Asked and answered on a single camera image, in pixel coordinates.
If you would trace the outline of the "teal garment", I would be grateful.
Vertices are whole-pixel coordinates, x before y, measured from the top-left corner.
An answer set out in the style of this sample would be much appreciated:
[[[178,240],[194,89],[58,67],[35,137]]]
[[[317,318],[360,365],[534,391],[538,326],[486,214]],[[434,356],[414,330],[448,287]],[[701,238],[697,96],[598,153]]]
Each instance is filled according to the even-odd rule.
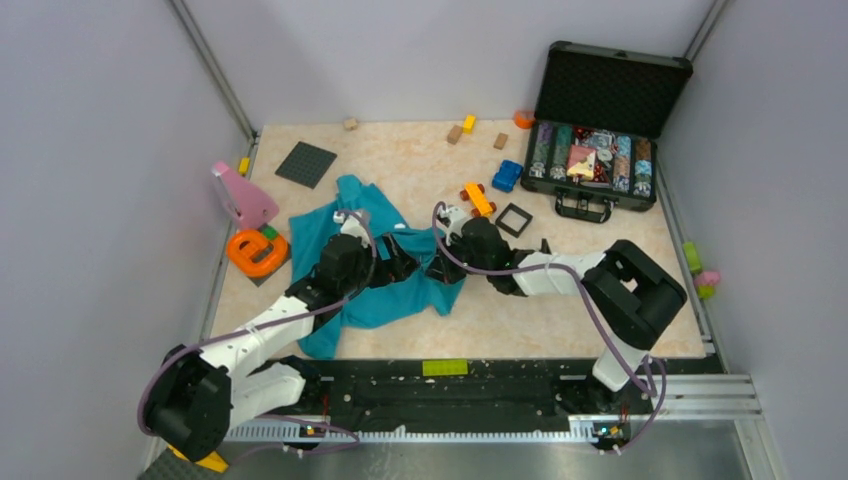
[[[391,234],[399,247],[420,263],[412,275],[399,283],[376,289],[368,288],[343,307],[328,325],[298,341],[303,353],[320,360],[335,357],[345,327],[375,329],[433,308],[449,314],[464,282],[444,284],[428,277],[424,270],[436,255],[432,230],[404,227],[406,220],[375,184],[364,184],[355,175],[336,180],[337,194],[330,203],[289,220],[291,230],[292,279],[302,278],[316,264],[322,248],[340,226],[333,215],[340,209],[364,210],[370,215],[369,227],[375,236]]]

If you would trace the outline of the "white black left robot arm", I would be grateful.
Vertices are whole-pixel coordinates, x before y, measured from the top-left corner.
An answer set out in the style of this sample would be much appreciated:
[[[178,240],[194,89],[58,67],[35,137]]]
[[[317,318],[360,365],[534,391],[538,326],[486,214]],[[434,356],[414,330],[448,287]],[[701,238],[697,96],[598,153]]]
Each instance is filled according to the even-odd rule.
[[[402,282],[419,266],[392,235],[373,236],[363,215],[340,210],[334,219],[340,230],[318,261],[270,307],[228,334],[166,355],[139,402],[144,433],[199,461],[231,428],[263,413],[317,407],[318,383],[271,356],[317,332],[364,290]]]

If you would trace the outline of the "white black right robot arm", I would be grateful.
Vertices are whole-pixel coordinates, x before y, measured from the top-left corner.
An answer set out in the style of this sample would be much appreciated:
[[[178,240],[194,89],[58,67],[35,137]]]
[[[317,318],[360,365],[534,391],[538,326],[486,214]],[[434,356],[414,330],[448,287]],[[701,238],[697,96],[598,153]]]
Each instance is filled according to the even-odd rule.
[[[481,275],[503,295],[580,298],[604,344],[586,385],[589,404],[612,412],[688,297],[683,286],[630,240],[583,255],[515,249],[485,217],[439,202],[431,214],[437,255],[431,276],[447,284]]]

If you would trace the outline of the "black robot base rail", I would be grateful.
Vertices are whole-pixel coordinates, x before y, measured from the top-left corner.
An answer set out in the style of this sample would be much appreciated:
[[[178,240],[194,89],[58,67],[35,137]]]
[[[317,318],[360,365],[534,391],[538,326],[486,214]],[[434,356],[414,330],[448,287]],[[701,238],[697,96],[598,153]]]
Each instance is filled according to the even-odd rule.
[[[462,375],[427,376],[421,360],[309,360],[300,400],[276,415],[315,416],[349,431],[565,432],[572,415],[648,414],[635,386],[608,392],[589,359],[467,361]]]

